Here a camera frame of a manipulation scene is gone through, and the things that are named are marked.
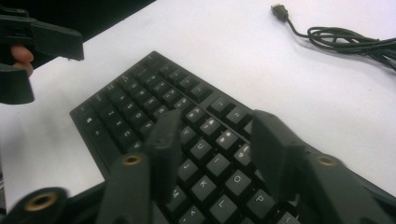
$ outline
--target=white surface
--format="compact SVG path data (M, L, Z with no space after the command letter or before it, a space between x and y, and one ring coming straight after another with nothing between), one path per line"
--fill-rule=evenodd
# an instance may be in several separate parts
M0 105L7 207L44 187L75 195L103 181L68 113L153 50L252 109L276 114L308 144L396 196L396 74L323 52L271 13L275 1L162 0L31 77L36 100ZM296 29L396 36L396 2L283 1Z

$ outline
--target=desk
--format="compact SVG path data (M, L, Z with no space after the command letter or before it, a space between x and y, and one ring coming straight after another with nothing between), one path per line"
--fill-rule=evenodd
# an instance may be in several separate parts
M296 37L275 1L162 0L84 44L83 62L57 58L31 77L36 100L0 105L7 207L49 186L76 195L103 181L68 113L153 50L253 109L279 116L308 144L396 196L396 74ZM296 28L344 27L396 36L396 2L283 3Z

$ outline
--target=cable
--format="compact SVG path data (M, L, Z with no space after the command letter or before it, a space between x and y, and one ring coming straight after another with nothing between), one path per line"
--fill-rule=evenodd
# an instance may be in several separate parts
M297 36L309 39L313 45L320 49L342 54L369 56L396 72L396 38L372 39L337 27L311 27L308 29L307 35L302 35L294 28L289 20L289 13L283 5L273 5L271 10L280 21L286 21Z

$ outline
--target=finger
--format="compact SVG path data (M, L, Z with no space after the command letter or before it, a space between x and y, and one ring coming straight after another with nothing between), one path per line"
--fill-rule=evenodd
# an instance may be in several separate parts
M30 63L14 63L14 67L26 70L28 77L33 74L33 66Z
M23 45L12 45L11 54L18 63L29 63L34 58L32 52Z

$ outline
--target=black keyboard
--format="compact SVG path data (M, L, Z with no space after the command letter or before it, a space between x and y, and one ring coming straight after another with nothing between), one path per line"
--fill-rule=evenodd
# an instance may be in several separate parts
M113 161L140 151L172 109L183 113L184 157L173 201L158 205L167 222L300 223L293 205L271 198L250 160L252 110L156 51L70 115L107 179Z

